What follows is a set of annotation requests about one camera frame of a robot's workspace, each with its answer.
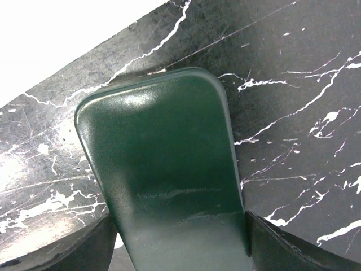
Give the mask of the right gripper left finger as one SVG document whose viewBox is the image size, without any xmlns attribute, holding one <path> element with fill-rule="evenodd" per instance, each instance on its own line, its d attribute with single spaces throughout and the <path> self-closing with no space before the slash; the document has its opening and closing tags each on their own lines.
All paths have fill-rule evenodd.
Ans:
<svg viewBox="0 0 361 271">
<path fill-rule="evenodd" d="M 66 237 L 1 264 L 1 270 L 108 270 L 116 235 L 116 226 L 107 214 Z"/>
</svg>

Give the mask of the dark green glasses case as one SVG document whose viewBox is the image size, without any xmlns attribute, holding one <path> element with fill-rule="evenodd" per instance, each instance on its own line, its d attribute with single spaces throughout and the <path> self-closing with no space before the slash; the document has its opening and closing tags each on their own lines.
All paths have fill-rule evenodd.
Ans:
<svg viewBox="0 0 361 271">
<path fill-rule="evenodd" d="M 251 270 L 226 92 L 183 68 L 100 89 L 74 124 L 136 270 Z"/>
</svg>

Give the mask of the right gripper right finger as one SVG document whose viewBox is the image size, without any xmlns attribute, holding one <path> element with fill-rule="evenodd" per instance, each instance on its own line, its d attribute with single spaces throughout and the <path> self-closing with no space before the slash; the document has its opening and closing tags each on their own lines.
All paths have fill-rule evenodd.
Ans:
<svg viewBox="0 0 361 271">
<path fill-rule="evenodd" d="M 245 217 L 254 270 L 360 270 L 360 263 L 287 233 L 253 212 Z"/>
</svg>

